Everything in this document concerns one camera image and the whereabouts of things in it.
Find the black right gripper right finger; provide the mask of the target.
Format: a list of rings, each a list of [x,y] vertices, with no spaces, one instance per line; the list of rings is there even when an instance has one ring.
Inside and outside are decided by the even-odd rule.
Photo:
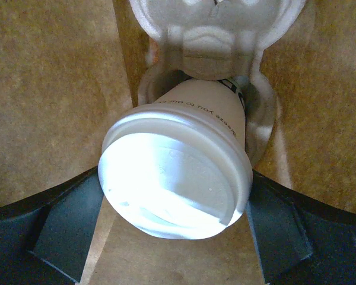
[[[266,284],[356,284],[356,214],[257,171],[246,213]]]

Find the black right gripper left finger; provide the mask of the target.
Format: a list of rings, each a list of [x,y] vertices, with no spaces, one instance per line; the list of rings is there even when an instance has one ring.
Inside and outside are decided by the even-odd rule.
[[[0,207],[0,284],[76,284],[103,191],[96,167]]]

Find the white paper cup with text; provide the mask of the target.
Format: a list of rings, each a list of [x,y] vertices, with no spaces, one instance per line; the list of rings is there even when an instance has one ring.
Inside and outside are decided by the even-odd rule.
[[[238,142],[246,143],[246,114],[242,92],[230,80],[186,80],[168,91],[156,103],[179,104],[217,119]]]

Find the green paper bag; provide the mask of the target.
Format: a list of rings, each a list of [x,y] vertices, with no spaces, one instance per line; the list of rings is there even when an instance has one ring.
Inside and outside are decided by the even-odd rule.
[[[0,207],[90,169],[157,46],[127,1],[0,1]],[[263,54],[278,97],[256,170],[356,213],[356,1],[307,1]],[[202,241],[147,236],[104,202],[82,284],[262,284],[247,218]]]

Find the single brown cup carrier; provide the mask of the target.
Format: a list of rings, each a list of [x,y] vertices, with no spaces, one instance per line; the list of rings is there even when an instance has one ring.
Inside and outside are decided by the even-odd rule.
[[[271,137],[276,95],[260,72],[265,49],[295,22],[304,1],[131,1],[135,18],[159,48],[142,76],[147,104],[188,77],[232,79],[246,103],[246,153],[252,165]]]

